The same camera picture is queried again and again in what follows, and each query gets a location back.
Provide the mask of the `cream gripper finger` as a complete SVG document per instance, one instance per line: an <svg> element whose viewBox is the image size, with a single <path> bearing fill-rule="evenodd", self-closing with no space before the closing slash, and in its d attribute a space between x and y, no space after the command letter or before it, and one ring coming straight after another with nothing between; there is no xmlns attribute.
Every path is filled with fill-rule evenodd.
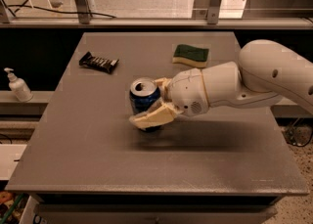
<svg viewBox="0 0 313 224"><path fill-rule="evenodd" d="M162 99L164 101L169 100L169 98L168 98L168 85L169 85L170 81L171 81L171 79L166 78L166 77L158 78L155 80L155 83L160 90L160 96L162 97Z"/></svg>
<svg viewBox="0 0 313 224"><path fill-rule="evenodd" d="M158 99L145 112L130 116L129 121L139 129L146 129L172 122L182 113L173 103Z"/></svg>

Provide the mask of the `white rounded gripper body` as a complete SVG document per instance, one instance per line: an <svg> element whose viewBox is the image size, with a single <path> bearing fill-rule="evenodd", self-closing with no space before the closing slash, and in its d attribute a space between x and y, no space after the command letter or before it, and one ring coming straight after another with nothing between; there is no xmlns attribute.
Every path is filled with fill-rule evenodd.
<svg viewBox="0 0 313 224"><path fill-rule="evenodd" d="M192 68L175 75L167 86L167 99L184 116L207 113L209 106L201 71Z"/></svg>

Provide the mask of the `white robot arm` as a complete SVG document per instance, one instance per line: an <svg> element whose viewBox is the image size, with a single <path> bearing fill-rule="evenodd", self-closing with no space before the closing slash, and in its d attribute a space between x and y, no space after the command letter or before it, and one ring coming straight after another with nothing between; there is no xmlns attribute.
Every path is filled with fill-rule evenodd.
<svg viewBox="0 0 313 224"><path fill-rule="evenodd" d="M272 106L283 97L313 113L313 63L270 40L247 43L236 62L152 80L142 94L149 95L153 87L160 97L147 110L130 117L139 129L164 125L180 114L203 114L214 107Z"/></svg>

